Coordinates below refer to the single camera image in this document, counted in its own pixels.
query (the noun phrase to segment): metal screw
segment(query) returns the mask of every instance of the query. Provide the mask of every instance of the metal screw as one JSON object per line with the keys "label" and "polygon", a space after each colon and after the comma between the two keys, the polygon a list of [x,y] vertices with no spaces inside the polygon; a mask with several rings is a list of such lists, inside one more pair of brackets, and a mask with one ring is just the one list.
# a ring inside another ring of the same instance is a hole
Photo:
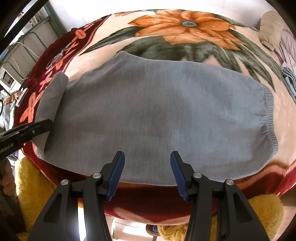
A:
{"label": "metal screw", "polygon": [[69,183],[69,181],[67,179],[64,179],[63,181],[61,181],[61,184],[63,186],[67,185]]}
{"label": "metal screw", "polygon": [[97,179],[100,178],[102,175],[99,172],[93,174],[93,178]]}
{"label": "metal screw", "polygon": [[232,186],[234,184],[234,182],[233,182],[233,180],[228,179],[228,180],[226,180],[226,184],[229,186]]}
{"label": "metal screw", "polygon": [[194,176],[195,178],[202,178],[202,174],[199,173],[199,172],[194,173],[193,176]]}

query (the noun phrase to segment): human hand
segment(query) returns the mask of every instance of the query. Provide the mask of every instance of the human hand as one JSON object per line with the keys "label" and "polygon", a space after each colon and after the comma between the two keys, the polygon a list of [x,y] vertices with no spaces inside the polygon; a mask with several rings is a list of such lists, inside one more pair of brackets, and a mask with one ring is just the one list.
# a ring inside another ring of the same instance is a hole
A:
{"label": "human hand", "polygon": [[15,193],[15,178],[12,175],[12,168],[8,159],[6,159],[5,163],[5,175],[0,179],[0,185],[3,185],[3,192],[8,195],[12,196]]}

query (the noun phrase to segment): white wall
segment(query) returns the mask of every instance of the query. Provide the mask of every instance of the white wall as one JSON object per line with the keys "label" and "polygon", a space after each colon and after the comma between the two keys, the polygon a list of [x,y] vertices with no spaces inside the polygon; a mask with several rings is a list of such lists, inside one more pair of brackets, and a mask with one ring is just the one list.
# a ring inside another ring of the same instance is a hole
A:
{"label": "white wall", "polygon": [[256,27],[273,10],[265,0],[50,0],[68,31],[105,15],[143,9],[185,9],[212,12]]}

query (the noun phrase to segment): blue gripper pad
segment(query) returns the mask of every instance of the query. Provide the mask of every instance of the blue gripper pad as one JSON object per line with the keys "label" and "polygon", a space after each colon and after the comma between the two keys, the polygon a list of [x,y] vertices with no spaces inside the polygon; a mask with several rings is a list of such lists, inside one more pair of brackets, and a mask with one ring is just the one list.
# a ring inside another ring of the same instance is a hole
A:
{"label": "blue gripper pad", "polygon": [[187,192],[186,179],[173,152],[170,155],[170,166],[172,168],[180,196],[183,197],[185,201],[187,201],[189,194]]}
{"label": "blue gripper pad", "polygon": [[122,152],[114,166],[114,169],[108,181],[108,191],[106,194],[108,201],[110,201],[111,198],[115,195],[124,164],[125,164],[125,157],[124,157],[124,153]]}

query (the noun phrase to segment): bed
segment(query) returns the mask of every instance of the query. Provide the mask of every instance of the bed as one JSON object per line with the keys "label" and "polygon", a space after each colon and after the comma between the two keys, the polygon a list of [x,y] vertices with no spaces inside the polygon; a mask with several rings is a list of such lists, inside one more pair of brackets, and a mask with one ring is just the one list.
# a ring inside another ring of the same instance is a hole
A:
{"label": "bed", "polygon": [[[198,25],[191,26],[195,21],[199,21]],[[69,43],[63,57],[46,69]],[[279,150],[261,171],[235,182],[247,198],[260,194],[281,196],[294,186],[296,127],[291,123],[296,106],[282,79],[280,60],[261,45],[256,29],[211,13],[158,9],[121,12],[72,29],[51,44],[31,70],[24,83],[29,91],[16,109],[15,125],[35,120],[42,94],[57,72],[64,72],[72,81],[119,51],[149,59],[222,66],[251,76],[270,88]],[[86,178],[39,159],[31,142],[25,144],[23,152],[55,185],[63,179],[73,182]],[[175,186],[119,183],[116,196],[104,204],[104,210],[108,215],[135,222],[178,225],[188,223],[191,203],[182,200]]]}

